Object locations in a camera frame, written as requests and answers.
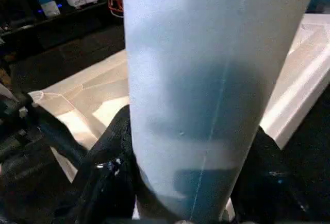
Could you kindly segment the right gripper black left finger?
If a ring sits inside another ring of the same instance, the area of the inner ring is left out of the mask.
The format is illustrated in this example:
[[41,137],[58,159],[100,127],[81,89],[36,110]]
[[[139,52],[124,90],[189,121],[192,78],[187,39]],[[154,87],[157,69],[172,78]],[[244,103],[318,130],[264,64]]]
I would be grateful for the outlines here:
[[125,105],[88,151],[51,222],[137,223],[133,214],[141,189]]

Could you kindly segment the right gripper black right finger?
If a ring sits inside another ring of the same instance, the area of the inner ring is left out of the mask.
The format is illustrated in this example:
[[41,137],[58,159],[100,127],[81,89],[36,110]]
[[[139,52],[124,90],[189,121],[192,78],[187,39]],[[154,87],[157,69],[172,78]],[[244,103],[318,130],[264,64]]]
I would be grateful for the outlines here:
[[261,127],[230,198],[237,223],[329,222],[329,207],[308,195],[283,151]]

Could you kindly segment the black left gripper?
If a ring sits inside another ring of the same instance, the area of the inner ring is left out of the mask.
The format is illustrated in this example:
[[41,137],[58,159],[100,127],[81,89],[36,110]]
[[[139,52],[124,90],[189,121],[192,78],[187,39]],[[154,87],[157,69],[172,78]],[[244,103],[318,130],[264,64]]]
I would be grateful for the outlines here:
[[26,92],[15,92],[14,98],[1,95],[1,162],[33,144],[31,123],[47,137],[50,146],[71,163],[81,163],[87,149],[73,137],[67,126],[38,104]]

